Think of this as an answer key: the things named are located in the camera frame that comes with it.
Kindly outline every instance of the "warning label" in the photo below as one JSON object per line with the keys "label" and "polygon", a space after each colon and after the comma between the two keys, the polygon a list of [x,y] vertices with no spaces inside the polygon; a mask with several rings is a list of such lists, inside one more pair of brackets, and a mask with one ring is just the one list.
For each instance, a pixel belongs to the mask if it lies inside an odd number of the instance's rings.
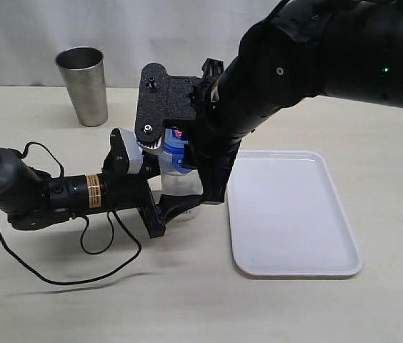
{"label": "warning label", "polygon": [[97,174],[86,175],[87,187],[89,190],[89,208],[96,209],[101,207],[101,187]]}

